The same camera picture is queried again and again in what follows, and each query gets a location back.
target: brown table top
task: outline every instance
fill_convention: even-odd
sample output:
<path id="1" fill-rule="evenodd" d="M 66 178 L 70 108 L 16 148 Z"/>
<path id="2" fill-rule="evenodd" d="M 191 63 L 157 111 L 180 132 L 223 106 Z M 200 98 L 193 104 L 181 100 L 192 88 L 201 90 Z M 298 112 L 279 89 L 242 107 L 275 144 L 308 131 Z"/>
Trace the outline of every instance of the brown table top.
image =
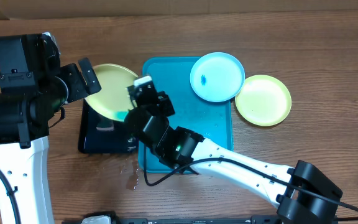
<path id="1" fill-rule="evenodd" d="M 227 52 L 247 76 L 277 77 L 291 92 L 291 113 L 278 126 L 258 128 L 233 105 L 234 150 L 289 166 L 308 161 L 344 191 L 344 202 L 358 206 L 358 11 L 0 21 L 0 36 L 46 30 L 58 40 L 62 65 L 88 57 L 94 65 L 116 63 L 140 74 L 150 57 Z M 67 118 L 50 131 L 48 179 L 57 223 L 102 210 L 147 218 L 275 213 L 247 190 L 205 176 L 176 175 L 148 187 L 140 170 L 139 186 L 128 190 L 136 179 L 135 155 L 78 152 L 81 105 L 68 105 Z"/>

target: blue mat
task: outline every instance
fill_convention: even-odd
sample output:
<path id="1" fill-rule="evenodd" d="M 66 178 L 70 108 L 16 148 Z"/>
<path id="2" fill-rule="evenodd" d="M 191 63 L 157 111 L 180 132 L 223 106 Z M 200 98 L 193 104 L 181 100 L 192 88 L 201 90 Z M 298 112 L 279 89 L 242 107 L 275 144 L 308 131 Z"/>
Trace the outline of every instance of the blue mat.
<path id="1" fill-rule="evenodd" d="M 171 99 L 175 114 L 170 126 L 181 126 L 212 139 L 233 151 L 230 101 L 210 103 L 197 96 L 190 85 L 190 72 L 199 57 L 155 57 L 143 66 L 143 75 L 150 75 L 157 91 L 165 91 Z M 144 147 L 139 142 L 139 166 L 144 170 Z M 171 168 L 161 164 L 147 148 L 147 172 L 168 173 Z"/>

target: wall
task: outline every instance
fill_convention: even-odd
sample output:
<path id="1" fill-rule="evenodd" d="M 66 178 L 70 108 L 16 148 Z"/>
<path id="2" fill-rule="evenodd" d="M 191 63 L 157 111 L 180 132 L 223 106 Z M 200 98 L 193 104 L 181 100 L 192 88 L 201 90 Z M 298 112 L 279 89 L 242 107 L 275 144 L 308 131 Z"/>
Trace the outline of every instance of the wall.
<path id="1" fill-rule="evenodd" d="M 0 0 L 0 19 L 358 9 L 358 0 Z"/>

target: round plate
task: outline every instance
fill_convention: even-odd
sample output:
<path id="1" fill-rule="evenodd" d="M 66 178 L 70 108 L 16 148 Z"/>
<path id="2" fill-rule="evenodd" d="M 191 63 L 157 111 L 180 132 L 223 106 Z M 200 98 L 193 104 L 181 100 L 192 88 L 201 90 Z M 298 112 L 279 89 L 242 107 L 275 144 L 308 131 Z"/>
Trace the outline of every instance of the round plate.
<path id="1" fill-rule="evenodd" d="M 93 70 L 102 90 L 86 97 L 86 102 L 104 117 L 124 121 L 128 110 L 133 109 L 127 87 L 134 84 L 137 75 L 128 68 L 115 64 L 97 65 Z"/>
<path id="2" fill-rule="evenodd" d="M 202 99 L 223 102 L 241 90 L 245 78 L 246 73 L 238 59 L 215 52 L 197 60 L 191 69 L 190 84 Z"/>
<path id="3" fill-rule="evenodd" d="M 291 110 L 291 94 L 278 79 L 268 75 L 254 75 L 245 80 L 236 96 L 240 114 L 259 126 L 282 122 Z"/>

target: pale yellow plate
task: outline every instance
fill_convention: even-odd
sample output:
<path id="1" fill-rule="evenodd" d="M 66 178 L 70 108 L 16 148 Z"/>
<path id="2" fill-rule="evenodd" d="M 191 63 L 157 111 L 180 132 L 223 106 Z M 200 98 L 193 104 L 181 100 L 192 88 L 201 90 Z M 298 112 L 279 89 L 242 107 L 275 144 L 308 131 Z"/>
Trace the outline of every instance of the pale yellow plate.
<path id="1" fill-rule="evenodd" d="M 133 109 L 127 87 L 133 85 L 138 76 L 128 68 L 115 64 L 97 65 L 93 70 L 102 90 L 86 97 L 86 102 L 104 117 L 124 121 L 128 110 Z"/>
<path id="2" fill-rule="evenodd" d="M 282 122 L 291 110 L 291 94 L 278 79 L 268 75 L 246 78 L 236 96 L 240 114 L 259 126 L 271 126 Z"/>

